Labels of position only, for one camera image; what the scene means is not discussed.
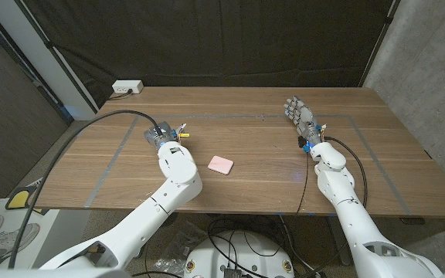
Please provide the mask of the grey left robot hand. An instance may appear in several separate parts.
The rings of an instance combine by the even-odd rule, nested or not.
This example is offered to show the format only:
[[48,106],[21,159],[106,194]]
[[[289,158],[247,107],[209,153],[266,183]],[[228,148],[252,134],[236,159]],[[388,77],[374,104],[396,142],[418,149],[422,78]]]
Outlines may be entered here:
[[172,129],[167,122],[161,122],[157,126],[153,126],[144,132],[144,137],[147,142],[154,146],[157,150],[160,147],[169,142],[180,142],[186,123],[180,124],[177,128]]

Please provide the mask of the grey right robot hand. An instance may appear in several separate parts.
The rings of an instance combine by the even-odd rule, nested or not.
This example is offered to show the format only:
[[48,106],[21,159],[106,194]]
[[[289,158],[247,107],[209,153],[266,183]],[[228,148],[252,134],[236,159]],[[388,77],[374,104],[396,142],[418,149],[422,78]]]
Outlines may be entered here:
[[322,126],[318,124],[311,109],[297,96],[288,98],[284,109],[285,115],[297,129],[299,148],[309,153],[315,145],[323,141]]

